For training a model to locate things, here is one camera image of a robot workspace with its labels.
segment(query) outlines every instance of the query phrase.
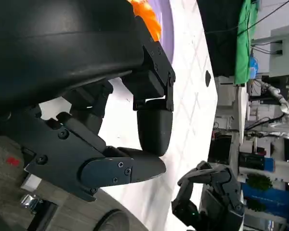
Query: white wall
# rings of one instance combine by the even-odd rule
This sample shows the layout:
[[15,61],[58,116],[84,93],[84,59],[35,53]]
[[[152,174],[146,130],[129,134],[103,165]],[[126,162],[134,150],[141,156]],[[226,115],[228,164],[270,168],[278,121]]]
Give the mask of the white wall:
[[[262,19],[278,6],[279,3],[284,3],[286,0],[261,0],[261,8],[258,12],[258,20]],[[289,3],[283,6],[281,9],[273,13],[268,18],[256,25],[256,32],[254,39],[260,39],[271,35],[272,29],[277,29],[283,26],[289,25]],[[261,46],[266,50],[270,50],[270,45]],[[259,61],[259,73],[269,72],[269,56],[255,51],[255,57]]]

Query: screw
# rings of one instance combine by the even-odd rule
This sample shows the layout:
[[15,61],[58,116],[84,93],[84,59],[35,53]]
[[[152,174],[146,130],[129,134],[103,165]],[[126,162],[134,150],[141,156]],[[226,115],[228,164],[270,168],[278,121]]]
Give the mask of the screw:
[[58,133],[59,139],[62,139],[62,140],[66,140],[68,138],[68,136],[69,136],[69,132],[66,129],[64,129],[63,131],[60,131]]
[[47,161],[48,161],[48,157],[46,155],[43,155],[43,156],[39,157],[38,159],[36,159],[36,163],[38,165],[44,165],[47,163]]
[[130,168],[125,169],[124,174],[126,176],[129,176],[131,174],[131,169]]
[[90,193],[94,195],[97,192],[97,189],[90,189]]
[[236,206],[236,210],[237,210],[237,211],[240,211],[241,209],[242,209],[242,205],[237,205],[237,206]]
[[117,177],[113,178],[113,179],[112,179],[112,182],[113,182],[114,184],[116,184],[116,183],[118,182],[118,178],[117,178]]

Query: white table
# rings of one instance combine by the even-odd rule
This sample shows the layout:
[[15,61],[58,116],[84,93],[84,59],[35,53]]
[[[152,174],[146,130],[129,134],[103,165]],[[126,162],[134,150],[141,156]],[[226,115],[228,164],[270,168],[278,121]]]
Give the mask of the white table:
[[237,103],[238,103],[239,136],[240,136],[240,144],[242,144],[244,139],[244,128],[245,128],[247,107],[249,103],[249,95],[247,93],[246,86],[238,88]]
[[[196,0],[172,0],[175,47],[173,68],[174,117],[171,142],[162,157],[167,172],[145,182],[103,188],[128,208],[150,231],[186,230],[171,213],[171,200],[177,194],[177,180],[208,159],[215,117],[217,93],[214,79],[205,84],[205,72],[212,74],[202,21]],[[132,95],[120,79],[113,79],[114,92],[109,96],[99,135],[107,145],[140,149],[136,113]],[[46,112],[68,110],[66,102],[56,99],[45,103]],[[44,118],[53,115],[45,113]],[[202,185],[194,187],[192,201],[200,204]]]

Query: robotic hand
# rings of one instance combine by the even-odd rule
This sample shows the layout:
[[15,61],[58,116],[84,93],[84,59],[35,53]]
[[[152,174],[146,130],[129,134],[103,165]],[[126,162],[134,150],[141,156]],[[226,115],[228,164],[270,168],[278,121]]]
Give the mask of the robotic hand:
[[[202,195],[200,209],[191,201],[194,183],[210,187]],[[244,205],[240,201],[240,188],[231,169],[212,168],[202,161],[179,181],[180,190],[172,202],[172,213],[186,226],[197,231],[237,231],[243,222]]]
[[[98,136],[117,77],[133,94],[142,150]],[[82,200],[166,171],[174,82],[126,0],[0,1],[0,135],[21,145],[27,172]],[[71,110],[43,120],[39,103],[59,96]]]

